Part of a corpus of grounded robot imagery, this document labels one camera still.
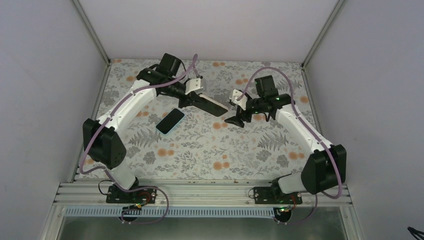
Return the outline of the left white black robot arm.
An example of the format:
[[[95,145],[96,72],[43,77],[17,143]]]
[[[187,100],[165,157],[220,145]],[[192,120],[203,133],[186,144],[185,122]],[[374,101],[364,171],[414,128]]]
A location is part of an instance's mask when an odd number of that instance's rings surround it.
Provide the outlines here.
[[[164,54],[160,63],[139,72],[128,92],[110,110],[97,119],[85,120],[82,125],[83,153],[78,162],[79,172],[87,175],[103,170],[119,189],[119,196],[128,203],[134,202],[142,188],[125,161],[127,150],[120,134],[139,111],[158,95],[166,94],[178,100],[188,98],[187,85],[181,80],[190,71],[194,71],[196,79],[201,79],[196,69],[197,60],[198,55],[195,54],[186,70],[176,76],[181,59]]]

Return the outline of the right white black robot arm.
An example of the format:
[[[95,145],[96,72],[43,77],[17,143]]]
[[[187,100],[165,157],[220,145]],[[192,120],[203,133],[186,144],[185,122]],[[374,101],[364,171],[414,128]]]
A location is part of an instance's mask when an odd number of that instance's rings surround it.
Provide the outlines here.
[[[301,172],[272,181],[272,200],[282,204],[295,192],[323,193],[331,199],[339,198],[346,180],[346,149],[319,134],[301,114],[292,97],[278,92],[272,76],[257,78],[254,83],[257,98],[237,89],[230,93],[229,102],[237,106],[236,115],[225,122],[242,128],[251,122],[253,115],[265,114],[267,120],[273,119],[285,127],[309,155]]]

